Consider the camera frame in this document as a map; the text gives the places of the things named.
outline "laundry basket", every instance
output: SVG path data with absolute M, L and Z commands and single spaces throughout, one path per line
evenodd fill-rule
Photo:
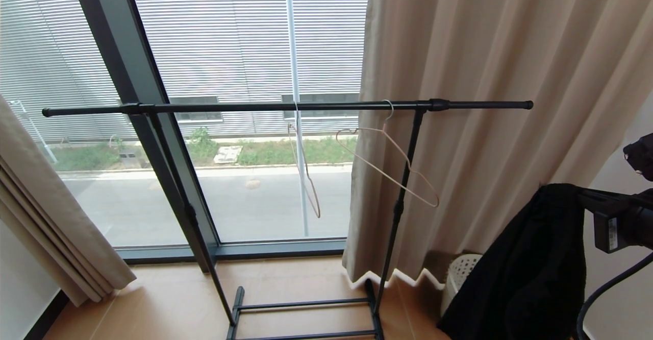
M 440 305 L 440 315 L 445 314 L 448 305 L 453 297 L 458 293 L 462 283 L 467 279 L 467 275 L 476 266 L 481 258 L 480 254 L 463 254 L 449 265 L 447 273 L 447 284 L 445 291 L 442 293 L 442 304 Z

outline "curtain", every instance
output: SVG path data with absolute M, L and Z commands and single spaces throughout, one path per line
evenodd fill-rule
M 0 218 L 74 305 L 136 279 L 0 96 Z
M 651 0 L 369 0 L 361 100 L 533 100 L 532 110 L 427 113 L 413 168 L 438 208 L 406 196 L 392 268 L 415 278 L 428 251 L 485 251 L 540 184 L 588 185 L 653 88 Z M 411 112 L 388 132 L 408 146 Z M 361 112 L 380 128 L 384 112 Z M 383 137 L 357 153 L 400 180 Z M 411 177 L 425 198 L 432 191 Z M 379 274 L 398 187 L 360 160 L 343 264 Z

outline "black cloth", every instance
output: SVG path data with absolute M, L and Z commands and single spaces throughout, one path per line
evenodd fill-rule
M 540 187 L 469 273 L 438 328 L 452 340 L 567 340 L 585 298 L 581 189 Z

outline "road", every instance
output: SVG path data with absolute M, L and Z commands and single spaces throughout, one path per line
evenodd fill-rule
M 350 176 L 350 170 L 341 167 L 311 172 L 322 217 L 317 219 L 309 205 L 309 237 L 347 235 Z M 222 241 L 304 237 L 296 169 L 198 172 L 198 177 Z M 64 181 L 113 246 L 186 244 L 152 173 Z

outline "clothes rack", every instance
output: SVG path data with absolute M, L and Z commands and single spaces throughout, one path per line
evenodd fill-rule
M 397 235 L 399 221 L 401 214 L 404 212 L 404 197 L 406 191 L 403 188 L 399 189 L 399 195 L 393 209 L 392 228 L 390 228 L 390 236 L 383 263 L 383 270 L 378 292 L 374 292 L 371 281 L 368 279 L 365 282 L 366 298 L 354 298 L 345 300 L 324 300 L 324 301 L 303 301 L 294 303 L 271 303 L 261 305 L 243 305 L 243 298 L 245 296 L 245 289 L 239 286 L 236 291 L 236 299 L 233 307 L 224 296 L 224 291 L 217 276 L 215 267 L 211 264 L 211 254 L 206 247 L 202 238 L 198 221 L 196 219 L 195 210 L 191 205 L 188 195 L 182 185 L 182 179 L 177 166 L 173 162 L 172 152 L 170 146 L 166 141 L 163 133 L 163 128 L 159 120 L 160 113 L 175 113 L 175 112 L 270 112 L 270 111 L 301 111 L 301 110 L 413 110 L 415 115 L 413 117 L 413 128 L 411 130 L 410 142 L 408 144 L 408 163 L 404 167 L 404 174 L 401 178 L 401 185 L 408 186 L 408 179 L 410 177 L 409 163 L 413 162 L 413 155 L 415 154 L 415 147 L 417 146 L 417 138 L 419 135 L 422 119 L 426 112 L 438 112 L 448 109 L 530 109 L 533 107 L 532 101 L 449 101 L 442 99 L 431 100 L 417 100 L 417 101 L 396 101 L 391 104 L 389 101 L 358 101 L 353 103 L 231 103 L 231 104 L 212 104 L 212 105 L 177 105 L 177 104 L 142 104 L 142 103 L 127 103 L 117 107 L 86 107 L 86 108 L 44 108 L 42 114 L 46 117 L 51 116 L 68 116 L 80 114 L 114 114 L 122 113 L 130 116 L 147 116 L 150 119 L 152 128 L 156 133 L 158 142 L 161 146 L 163 156 L 165 158 L 173 182 L 177 187 L 182 202 L 184 203 L 184 211 L 188 220 L 193 226 L 193 231 L 200 239 L 202 259 L 207 263 L 209 273 L 214 282 L 215 289 L 224 308 L 224 312 L 229 319 L 229 330 L 227 332 L 227 340 L 235 340 L 236 331 L 238 330 L 238 320 L 243 312 L 250 310 L 263 310 L 263 309 L 287 309 L 292 307 L 317 307 L 317 306 L 333 306 L 333 305 L 348 305 L 354 303 L 367 303 L 371 312 L 371 319 L 373 330 L 364 331 L 343 331 L 334 333 L 313 333 L 306 335 L 290 335 L 280 337 L 257 337 L 248 340 L 297 340 L 300 338 L 335 338 L 335 337 L 358 337 L 365 335 L 373 335 L 377 340 L 383 340 L 383 329 L 380 319 L 380 306 L 383 297 L 383 290 L 385 282 L 387 281 L 388 271 L 390 268 L 390 259 L 392 258 L 392 247 Z

